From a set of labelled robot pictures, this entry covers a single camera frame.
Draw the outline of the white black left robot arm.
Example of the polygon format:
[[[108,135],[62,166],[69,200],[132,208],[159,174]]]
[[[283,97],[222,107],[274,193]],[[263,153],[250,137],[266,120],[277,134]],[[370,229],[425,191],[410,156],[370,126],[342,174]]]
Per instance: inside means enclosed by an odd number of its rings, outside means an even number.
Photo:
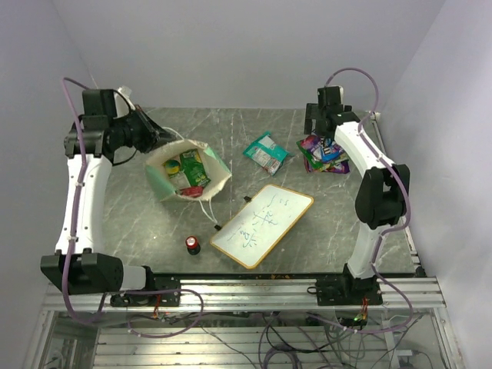
[[[61,234],[54,253],[42,257],[40,269],[65,294],[129,290],[137,304],[148,305],[157,294],[149,268],[127,266],[105,253],[105,190],[118,149],[147,154],[177,136],[157,125],[129,94],[127,88],[82,92],[84,111],[64,142],[69,182]]]

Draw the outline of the blue M&M's candy bag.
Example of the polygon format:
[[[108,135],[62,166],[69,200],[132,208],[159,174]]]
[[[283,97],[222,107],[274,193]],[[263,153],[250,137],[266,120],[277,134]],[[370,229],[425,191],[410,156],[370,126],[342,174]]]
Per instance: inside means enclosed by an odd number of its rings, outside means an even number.
[[[339,158],[344,150],[328,138],[318,138],[311,153],[317,161],[328,163]]]

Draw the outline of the purple Fox's berries candy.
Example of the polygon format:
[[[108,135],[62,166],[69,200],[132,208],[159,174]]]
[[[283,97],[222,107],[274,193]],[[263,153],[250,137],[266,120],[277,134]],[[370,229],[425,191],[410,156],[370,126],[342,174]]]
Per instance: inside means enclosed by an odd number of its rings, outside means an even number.
[[[335,173],[335,174],[347,174],[350,172],[350,167],[348,162],[349,161],[347,159],[344,160],[337,159],[331,161],[330,163],[325,163],[320,168],[316,169],[311,165],[309,160],[304,158],[304,167],[306,169],[306,172],[310,172],[310,173],[327,172],[327,173]]]

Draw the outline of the teal snack packet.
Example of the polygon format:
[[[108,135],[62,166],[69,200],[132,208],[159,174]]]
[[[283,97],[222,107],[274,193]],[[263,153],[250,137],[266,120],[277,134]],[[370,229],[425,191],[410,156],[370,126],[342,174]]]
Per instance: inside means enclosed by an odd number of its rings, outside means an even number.
[[[243,155],[263,168],[270,176],[274,176],[283,165],[290,153],[278,145],[266,131],[243,150]]]

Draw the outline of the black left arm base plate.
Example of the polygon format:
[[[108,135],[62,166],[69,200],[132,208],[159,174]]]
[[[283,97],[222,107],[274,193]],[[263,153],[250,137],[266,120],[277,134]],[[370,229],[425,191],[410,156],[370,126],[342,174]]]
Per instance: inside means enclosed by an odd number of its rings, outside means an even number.
[[[181,282],[175,277],[157,277],[151,291],[127,291],[114,294],[110,305],[114,308],[178,307],[181,300]]]

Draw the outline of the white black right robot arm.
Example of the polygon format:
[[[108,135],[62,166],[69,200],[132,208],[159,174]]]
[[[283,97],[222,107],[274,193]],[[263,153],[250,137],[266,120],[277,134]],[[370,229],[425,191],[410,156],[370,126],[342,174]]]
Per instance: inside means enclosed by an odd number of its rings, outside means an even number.
[[[344,106],[340,86],[317,90],[317,102],[306,107],[304,131],[334,140],[362,177],[354,203],[360,228],[353,253],[340,274],[326,274],[307,291],[320,306],[381,304],[378,262],[388,233],[397,230],[409,208],[410,170],[373,143],[359,117]]]

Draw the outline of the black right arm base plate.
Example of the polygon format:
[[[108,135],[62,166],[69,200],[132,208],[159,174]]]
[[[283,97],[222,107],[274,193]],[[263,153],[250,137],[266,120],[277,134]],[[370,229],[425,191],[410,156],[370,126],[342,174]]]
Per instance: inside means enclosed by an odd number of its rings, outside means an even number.
[[[329,276],[316,281],[315,294],[319,306],[361,306],[363,299],[368,305],[382,305],[380,285],[374,278],[352,280],[341,275]]]

